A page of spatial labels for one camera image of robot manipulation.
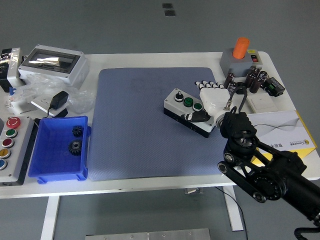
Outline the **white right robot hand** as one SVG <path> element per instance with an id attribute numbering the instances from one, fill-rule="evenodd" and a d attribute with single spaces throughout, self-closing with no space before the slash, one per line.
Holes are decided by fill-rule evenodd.
<path id="1" fill-rule="evenodd" d="M 195 85 L 199 89 L 202 110 L 182 114 L 181 118 L 191 123 L 207 122 L 213 119 L 215 126 L 219 128 L 225 113 L 231 110 L 232 96 L 222 84 L 212 81 L 196 81 Z"/>

